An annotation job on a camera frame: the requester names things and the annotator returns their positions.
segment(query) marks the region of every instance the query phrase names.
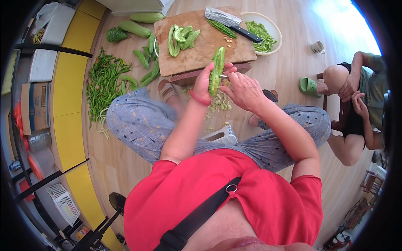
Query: woman's left hand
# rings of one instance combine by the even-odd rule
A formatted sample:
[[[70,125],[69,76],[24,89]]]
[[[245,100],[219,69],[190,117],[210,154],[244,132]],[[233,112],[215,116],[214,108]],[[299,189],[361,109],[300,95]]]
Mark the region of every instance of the woman's left hand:
[[[204,70],[198,75],[193,92],[195,95],[199,96],[201,99],[210,102],[213,100],[214,97],[211,97],[209,94],[209,75],[211,74],[211,71],[213,70],[214,63],[211,62],[209,65],[207,65]],[[224,64],[224,75],[228,75],[231,72],[236,72],[237,68],[233,66],[232,63],[225,63]]]
[[[364,104],[361,97],[364,97],[364,93],[360,93],[360,91],[355,91],[352,95],[352,103],[355,109],[355,112],[360,115],[363,120],[369,119],[369,111],[367,110],[367,106]]]

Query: white bowl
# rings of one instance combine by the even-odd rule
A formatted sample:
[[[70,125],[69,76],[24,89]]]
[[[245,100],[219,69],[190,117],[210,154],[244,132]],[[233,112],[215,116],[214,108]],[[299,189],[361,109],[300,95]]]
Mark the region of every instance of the white bowl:
[[[255,51],[255,54],[261,55],[261,56],[268,56],[275,54],[279,51],[279,49],[282,46],[282,34],[281,31],[279,30],[278,26],[274,22],[272,22],[271,19],[267,18],[266,16],[256,13],[256,12],[244,12],[242,13],[242,17],[244,21],[254,21],[257,24],[263,24],[265,29],[268,31],[268,33],[272,36],[274,40],[277,42],[272,45],[272,49],[270,52],[259,52]]]

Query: lip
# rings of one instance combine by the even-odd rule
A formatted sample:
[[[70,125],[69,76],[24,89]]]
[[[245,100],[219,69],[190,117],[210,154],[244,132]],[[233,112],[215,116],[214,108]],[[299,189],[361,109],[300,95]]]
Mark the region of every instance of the lip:
[[[259,243],[259,244],[265,244],[262,240],[258,239],[257,237],[253,237],[253,236],[247,236],[247,237],[243,237],[238,239],[235,243],[233,243],[233,245],[231,246],[231,249],[235,249],[238,247],[244,247],[253,243]]]

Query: person sitting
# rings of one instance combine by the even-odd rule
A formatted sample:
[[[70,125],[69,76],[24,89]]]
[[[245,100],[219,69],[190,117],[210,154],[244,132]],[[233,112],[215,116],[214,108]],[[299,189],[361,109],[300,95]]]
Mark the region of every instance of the person sitting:
[[[373,70],[370,74],[366,66]],[[350,111],[345,122],[342,136],[330,135],[329,146],[335,156],[345,166],[355,165],[366,146],[370,150],[382,149],[384,141],[382,133],[382,116],[384,93],[388,90],[386,65],[381,56],[358,51],[352,64],[340,63],[332,65],[323,72],[324,82],[300,79],[300,89],[303,91],[303,81],[311,87],[306,94],[332,95],[339,94],[342,102],[350,102]]]
[[[140,88],[110,105],[108,128],[153,164],[125,202],[130,249],[314,250],[323,219],[317,147],[329,137],[329,117],[313,106],[280,109],[255,79],[224,66],[232,88],[221,91],[269,130],[236,144],[198,138],[213,99],[213,62],[198,76],[186,109],[166,80],[158,86],[166,103]],[[290,183],[274,173],[292,164]]]

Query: white mug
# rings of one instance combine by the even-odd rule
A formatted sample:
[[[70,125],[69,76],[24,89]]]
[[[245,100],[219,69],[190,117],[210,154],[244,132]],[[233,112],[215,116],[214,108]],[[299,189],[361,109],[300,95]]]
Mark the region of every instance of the white mug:
[[[325,54],[324,45],[320,40],[311,45],[311,50],[313,50],[314,53]]]

